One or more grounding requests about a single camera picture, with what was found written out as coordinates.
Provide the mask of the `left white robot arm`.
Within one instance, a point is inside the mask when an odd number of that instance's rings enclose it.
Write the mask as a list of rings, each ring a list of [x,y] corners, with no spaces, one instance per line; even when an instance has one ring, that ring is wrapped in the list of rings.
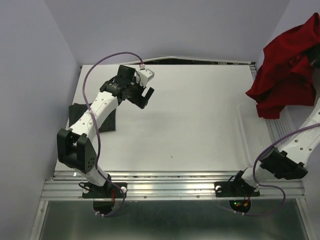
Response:
[[[146,88],[154,76],[148,68],[136,70],[120,65],[117,74],[100,87],[93,103],[87,104],[87,110],[79,120],[57,133],[58,161],[87,179],[87,183],[81,184],[84,197],[108,198],[118,187],[99,167],[100,152],[94,149],[92,141],[100,136],[100,127],[123,101],[145,108],[155,91]]]

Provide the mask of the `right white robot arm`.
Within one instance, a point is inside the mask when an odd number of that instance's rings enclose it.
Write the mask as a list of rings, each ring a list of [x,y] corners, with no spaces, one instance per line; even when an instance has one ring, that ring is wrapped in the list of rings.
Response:
[[[262,151],[253,167],[238,172],[230,182],[233,194],[242,195],[244,192],[251,194],[268,180],[298,180],[307,175],[308,158],[320,143],[319,101],[302,126],[284,139],[287,139],[284,144],[278,147],[273,144]]]

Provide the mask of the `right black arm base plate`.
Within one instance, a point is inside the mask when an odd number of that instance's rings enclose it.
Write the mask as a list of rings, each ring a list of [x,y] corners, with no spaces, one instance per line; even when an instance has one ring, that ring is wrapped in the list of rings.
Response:
[[[216,181],[214,183],[215,195],[217,198],[248,198],[259,197],[260,191],[246,190],[236,186],[231,181]]]

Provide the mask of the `red skirt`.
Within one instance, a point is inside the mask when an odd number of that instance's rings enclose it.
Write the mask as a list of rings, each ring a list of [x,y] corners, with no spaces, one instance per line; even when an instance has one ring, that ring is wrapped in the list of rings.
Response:
[[[278,119],[286,106],[313,106],[315,68],[307,52],[320,43],[320,15],[273,39],[264,49],[264,60],[246,95],[256,102],[260,118]]]

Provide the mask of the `dark grey dotted skirt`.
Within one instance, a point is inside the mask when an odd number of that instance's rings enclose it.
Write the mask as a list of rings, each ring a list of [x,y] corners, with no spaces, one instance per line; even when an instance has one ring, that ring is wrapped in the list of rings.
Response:
[[[68,127],[76,123],[81,116],[87,111],[85,104],[74,103],[68,106]],[[116,110],[113,110],[108,117],[104,120],[99,128],[100,133],[113,132],[116,130]]]

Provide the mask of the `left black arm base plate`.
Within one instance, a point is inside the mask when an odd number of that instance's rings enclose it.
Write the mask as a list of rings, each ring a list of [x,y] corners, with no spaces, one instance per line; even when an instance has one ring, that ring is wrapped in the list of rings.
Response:
[[[120,190],[112,184],[106,183],[104,186],[96,186],[90,182],[80,182],[83,199],[118,199],[123,198]]]

